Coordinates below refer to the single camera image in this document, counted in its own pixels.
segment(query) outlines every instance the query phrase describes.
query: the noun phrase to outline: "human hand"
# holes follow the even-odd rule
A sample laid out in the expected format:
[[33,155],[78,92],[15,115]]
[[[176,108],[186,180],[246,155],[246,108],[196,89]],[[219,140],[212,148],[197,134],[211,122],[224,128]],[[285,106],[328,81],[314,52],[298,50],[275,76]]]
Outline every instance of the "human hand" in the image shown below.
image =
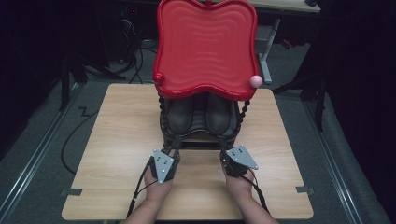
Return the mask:
[[157,179],[152,177],[152,173],[150,169],[151,168],[149,167],[145,173],[145,184],[146,186],[148,186],[146,200],[158,201],[160,203],[163,203],[163,201],[165,201],[166,196],[169,194],[169,192],[172,189],[173,179],[165,181],[162,184],[159,184],[158,181],[155,182]]
[[[247,182],[245,179],[243,179],[241,177],[233,177],[233,176],[227,175],[223,163],[221,163],[221,168],[225,175],[227,189],[228,189],[228,191],[230,191],[231,195],[233,196],[233,198],[236,201],[240,200],[241,198],[252,197],[251,183]],[[251,170],[247,171],[247,173],[244,174],[244,177],[250,181],[253,181],[253,179],[254,179],[253,171],[251,171]]]

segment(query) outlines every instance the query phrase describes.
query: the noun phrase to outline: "wooden tabletop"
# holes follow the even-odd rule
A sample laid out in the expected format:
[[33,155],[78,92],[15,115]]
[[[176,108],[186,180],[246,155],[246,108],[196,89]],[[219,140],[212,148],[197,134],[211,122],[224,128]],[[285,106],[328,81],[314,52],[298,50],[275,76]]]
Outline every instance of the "wooden tabletop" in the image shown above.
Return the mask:
[[[160,149],[160,108],[152,85],[112,84],[92,129],[64,205],[67,220],[122,220],[152,150]],[[235,145],[244,145],[259,165],[255,171],[275,218],[311,218],[313,210],[271,91],[258,89]],[[158,219],[241,219],[225,187],[217,150],[180,150],[174,186]],[[137,207],[145,198],[143,190]],[[256,192],[253,195],[259,202]]]

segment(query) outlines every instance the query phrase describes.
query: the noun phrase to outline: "pair of shoes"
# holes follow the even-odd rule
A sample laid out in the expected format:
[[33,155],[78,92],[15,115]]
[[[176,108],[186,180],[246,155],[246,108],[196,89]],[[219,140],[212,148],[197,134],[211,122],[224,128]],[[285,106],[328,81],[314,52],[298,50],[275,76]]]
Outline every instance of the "pair of shoes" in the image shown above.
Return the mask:
[[[203,117],[193,117],[194,110],[204,111]],[[231,101],[214,93],[198,93],[195,96],[171,100],[167,109],[169,129],[176,134],[186,134],[191,128],[205,129],[216,135],[227,131],[231,119]],[[193,119],[204,119],[194,122]]]

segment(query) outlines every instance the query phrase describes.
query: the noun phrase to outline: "red plastic panel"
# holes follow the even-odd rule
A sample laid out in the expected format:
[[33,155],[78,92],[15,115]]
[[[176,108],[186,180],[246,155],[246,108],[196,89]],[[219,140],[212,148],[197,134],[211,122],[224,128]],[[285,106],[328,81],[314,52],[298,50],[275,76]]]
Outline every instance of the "red plastic panel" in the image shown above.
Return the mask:
[[181,98],[211,91],[245,101],[256,89],[254,51],[257,16],[244,0],[215,5],[195,0],[163,0],[157,20],[159,50],[153,79],[160,95]]

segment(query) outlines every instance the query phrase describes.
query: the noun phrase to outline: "hand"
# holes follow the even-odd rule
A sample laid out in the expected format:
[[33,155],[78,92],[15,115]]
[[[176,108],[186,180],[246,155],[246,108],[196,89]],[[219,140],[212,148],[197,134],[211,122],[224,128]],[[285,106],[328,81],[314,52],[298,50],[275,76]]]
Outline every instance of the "hand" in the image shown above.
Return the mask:
[[163,182],[161,185],[155,182],[150,168],[145,173],[146,199],[137,206],[123,224],[149,224],[155,223],[158,212],[165,201],[166,196],[172,189],[173,179]]
[[[221,165],[222,171],[225,175],[226,185],[228,191],[230,191],[231,195],[234,199],[239,200],[241,197],[251,197],[251,189],[252,185],[248,183],[245,179],[241,177],[233,177],[226,174],[224,164]],[[247,171],[244,174],[244,177],[249,179],[250,181],[254,180],[253,171]]]
[[[152,177],[152,173],[149,167],[145,173],[146,186],[148,186],[151,183],[154,183],[156,180],[157,179]],[[158,181],[155,182],[154,184],[147,187],[146,200],[159,201],[160,203],[163,203],[163,201],[165,201],[166,196],[171,191],[172,185],[173,185],[173,179],[165,181],[162,184],[160,184]]]
[[[230,191],[233,199],[238,205],[239,211],[244,217],[245,223],[276,224],[277,221],[253,199],[251,194],[251,183],[247,182],[246,179],[241,177],[228,176],[225,171],[224,164],[221,165],[221,168],[225,175],[227,189]],[[253,181],[254,173],[252,170],[250,171],[247,171],[247,173],[244,174],[244,177],[250,181]]]

